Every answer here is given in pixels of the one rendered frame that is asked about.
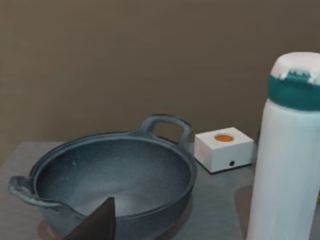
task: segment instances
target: bottle lid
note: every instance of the bottle lid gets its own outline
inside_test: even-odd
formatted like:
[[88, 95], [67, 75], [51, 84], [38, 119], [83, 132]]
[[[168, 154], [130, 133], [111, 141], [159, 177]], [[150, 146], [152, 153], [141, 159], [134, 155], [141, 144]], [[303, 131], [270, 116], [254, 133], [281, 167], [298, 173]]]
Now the bottle lid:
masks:
[[292, 52], [280, 56], [271, 70], [268, 96], [287, 108], [320, 111], [320, 54]]

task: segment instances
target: small white cube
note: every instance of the small white cube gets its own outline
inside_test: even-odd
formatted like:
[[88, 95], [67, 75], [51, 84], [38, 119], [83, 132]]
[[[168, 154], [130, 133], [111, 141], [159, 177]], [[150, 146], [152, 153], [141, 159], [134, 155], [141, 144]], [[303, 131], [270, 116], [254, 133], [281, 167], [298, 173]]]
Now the small white cube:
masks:
[[253, 150], [254, 141], [235, 127], [195, 135], [194, 157], [211, 174], [251, 164]]

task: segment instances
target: table surface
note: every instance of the table surface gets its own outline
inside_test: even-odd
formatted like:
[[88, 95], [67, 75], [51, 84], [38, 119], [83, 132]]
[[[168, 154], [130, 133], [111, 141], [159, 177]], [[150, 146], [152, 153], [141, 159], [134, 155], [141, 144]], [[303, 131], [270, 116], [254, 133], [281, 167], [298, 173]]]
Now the table surface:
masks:
[[[0, 168], [0, 239], [60, 240], [36, 207], [8, 193], [11, 176], [26, 176], [36, 161], [61, 142], [24, 142]], [[243, 240], [248, 227], [254, 173], [243, 167], [210, 175], [198, 165], [192, 201], [174, 226], [159, 240]], [[320, 239], [320, 206], [310, 240]]]

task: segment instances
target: teal band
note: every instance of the teal band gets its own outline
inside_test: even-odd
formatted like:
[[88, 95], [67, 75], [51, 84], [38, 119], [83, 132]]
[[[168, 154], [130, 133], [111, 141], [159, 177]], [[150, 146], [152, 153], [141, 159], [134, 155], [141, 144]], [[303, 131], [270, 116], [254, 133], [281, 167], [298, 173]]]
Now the teal band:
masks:
[[279, 80], [270, 76], [269, 99], [295, 110], [320, 111], [320, 86], [309, 84], [308, 78], [288, 76], [284, 80]]

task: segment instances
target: orange circle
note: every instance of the orange circle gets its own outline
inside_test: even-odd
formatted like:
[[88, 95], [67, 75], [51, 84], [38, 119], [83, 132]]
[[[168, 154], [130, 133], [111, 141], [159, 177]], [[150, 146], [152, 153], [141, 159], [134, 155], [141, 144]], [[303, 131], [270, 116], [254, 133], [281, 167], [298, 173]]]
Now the orange circle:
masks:
[[232, 142], [235, 138], [229, 134], [218, 134], [214, 136], [214, 139], [219, 142], [229, 143]]

